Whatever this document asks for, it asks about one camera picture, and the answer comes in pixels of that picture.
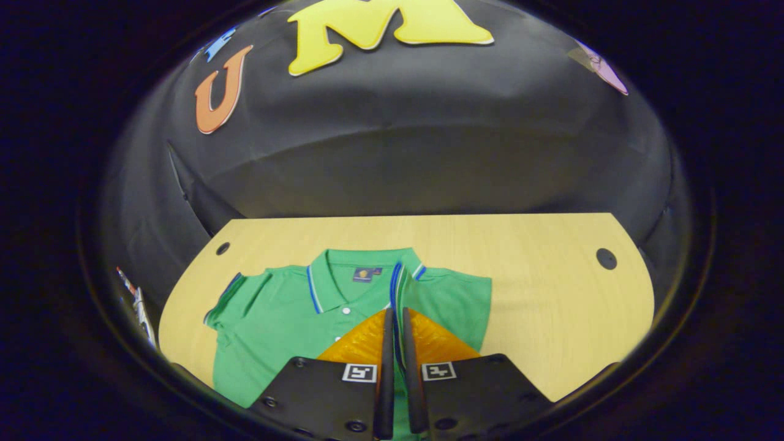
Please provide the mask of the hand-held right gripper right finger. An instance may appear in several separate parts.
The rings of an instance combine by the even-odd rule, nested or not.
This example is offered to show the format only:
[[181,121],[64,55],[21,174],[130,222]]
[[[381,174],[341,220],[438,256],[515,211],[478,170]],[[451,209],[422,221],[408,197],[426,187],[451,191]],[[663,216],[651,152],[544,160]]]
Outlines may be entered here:
[[401,313],[410,429],[428,440],[499,440],[554,402],[506,355],[482,356],[412,308]]

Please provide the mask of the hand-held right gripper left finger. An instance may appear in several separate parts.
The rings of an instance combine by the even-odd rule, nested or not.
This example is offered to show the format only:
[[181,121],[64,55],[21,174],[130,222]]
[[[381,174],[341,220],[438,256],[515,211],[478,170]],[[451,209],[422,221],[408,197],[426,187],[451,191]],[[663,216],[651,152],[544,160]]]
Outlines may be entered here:
[[391,439],[394,379],[394,314],[386,308],[322,356],[292,357],[249,410],[306,440]]

